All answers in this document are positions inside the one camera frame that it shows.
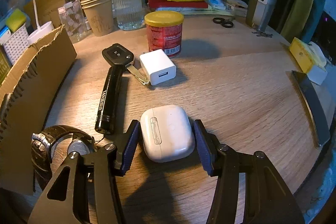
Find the metal screw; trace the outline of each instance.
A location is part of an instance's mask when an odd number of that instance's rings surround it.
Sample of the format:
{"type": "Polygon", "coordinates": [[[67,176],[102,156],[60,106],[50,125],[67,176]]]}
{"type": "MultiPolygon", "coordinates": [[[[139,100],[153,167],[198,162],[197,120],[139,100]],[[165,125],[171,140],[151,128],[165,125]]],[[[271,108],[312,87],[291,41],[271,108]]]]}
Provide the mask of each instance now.
{"type": "Polygon", "coordinates": [[[256,153],[255,153],[255,155],[257,156],[257,158],[260,158],[260,159],[263,159],[263,158],[265,158],[265,153],[264,152],[262,152],[262,151],[257,151],[256,153]]]}
{"type": "Polygon", "coordinates": [[[116,146],[113,143],[109,143],[105,145],[106,150],[113,150],[116,146]]]}
{"type": "Polygon", "coordinates": [[[220,144],[218,145],[218,148],[220,149],[220,151],[226,151],[229,149],[229,147],[226,144],[220,144]]]}
{"type": "Polygon", "coordinates": [[[78,157],[78,154],[79,154],[78,152],[74,151],[74,152],[70,152],[68,156],[69,158],[74,159],[78,157]]]}

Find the power adapter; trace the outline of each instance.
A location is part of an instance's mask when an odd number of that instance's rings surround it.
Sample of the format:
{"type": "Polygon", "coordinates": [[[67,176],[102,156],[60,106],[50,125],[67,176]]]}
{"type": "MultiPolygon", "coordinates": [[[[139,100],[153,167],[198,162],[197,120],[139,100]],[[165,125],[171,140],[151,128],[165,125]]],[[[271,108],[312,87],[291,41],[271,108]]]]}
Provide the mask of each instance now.
{"type": "Polygon", "coordinates": [[[176,66],[161,49],[140,55],[140,63],[151,85],[176,76],[176,66]]]}

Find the red canister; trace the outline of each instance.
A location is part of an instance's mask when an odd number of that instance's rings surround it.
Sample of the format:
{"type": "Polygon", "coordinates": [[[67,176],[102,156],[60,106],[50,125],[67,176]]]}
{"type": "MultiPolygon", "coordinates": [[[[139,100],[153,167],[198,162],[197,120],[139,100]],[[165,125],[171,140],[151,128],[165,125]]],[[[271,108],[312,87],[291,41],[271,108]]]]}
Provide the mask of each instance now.
{"type": "Polygon", "coordinates": [[[184,16],[173,11],[157,11],[145,16],[149,51],[162,49],[168,57],[181,52],[184,16]]]}

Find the black ring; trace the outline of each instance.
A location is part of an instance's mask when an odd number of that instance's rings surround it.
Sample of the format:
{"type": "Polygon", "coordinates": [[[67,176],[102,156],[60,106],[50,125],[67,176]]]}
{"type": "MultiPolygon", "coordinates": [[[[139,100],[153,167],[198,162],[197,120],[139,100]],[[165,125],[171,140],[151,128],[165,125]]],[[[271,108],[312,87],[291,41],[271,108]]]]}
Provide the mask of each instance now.
{"type": "Polygon", "coordinates": [[[225,27],[225,28],[232,28],[233,27],[233,22],[232,21],[229,21],[229,20],[227,20],[227,21],[223,21],[222,22],[222,26],[223,27],[225,27]]]}
{"type": "Polygon", "coordinates": [[[221,24],[223,22],[224,18],[222,17],[215,17],[212,21],[216,24],[221,24]]]}

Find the lamp base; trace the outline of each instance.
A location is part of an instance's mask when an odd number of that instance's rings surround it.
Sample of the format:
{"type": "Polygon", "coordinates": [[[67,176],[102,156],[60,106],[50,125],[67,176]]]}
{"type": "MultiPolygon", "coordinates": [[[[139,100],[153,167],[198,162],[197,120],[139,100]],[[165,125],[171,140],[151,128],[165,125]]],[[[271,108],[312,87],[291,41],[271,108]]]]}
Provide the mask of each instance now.
{"type": "Polygon", "coordinates": [[[27,38],[29,45],[35,43],[40,38],[46,36],[54,29],[54,25],[51,21],[44,23],[40,29],[35,30],[32,32],[29,37],[27,38]]]}

